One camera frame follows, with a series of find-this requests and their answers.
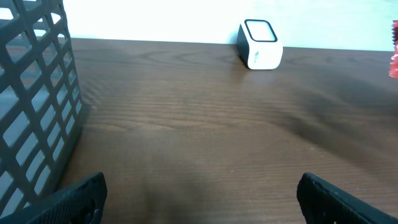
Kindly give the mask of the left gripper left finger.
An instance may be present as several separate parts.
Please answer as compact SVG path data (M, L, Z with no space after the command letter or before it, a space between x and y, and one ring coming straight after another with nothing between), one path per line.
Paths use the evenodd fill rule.
M1 218L2 224L101 222L107 187L102 172L69 185L21 211Z

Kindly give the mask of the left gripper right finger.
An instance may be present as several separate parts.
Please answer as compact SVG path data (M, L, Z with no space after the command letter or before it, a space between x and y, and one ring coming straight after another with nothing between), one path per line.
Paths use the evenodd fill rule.
M298 183L297 200L307 224L397 224L397 218L309 172Z

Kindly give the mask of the brown chocolate bar wrapper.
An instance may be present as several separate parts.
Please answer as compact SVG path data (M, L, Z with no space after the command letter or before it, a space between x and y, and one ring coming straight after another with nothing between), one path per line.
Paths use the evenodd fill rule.
M389 69L389 76L392 78L397 78L397 76L398 76L397 28L398 28L397 20L393 20L393 22L392 22L392 41L394 44L394 51L392 53L390 69Z

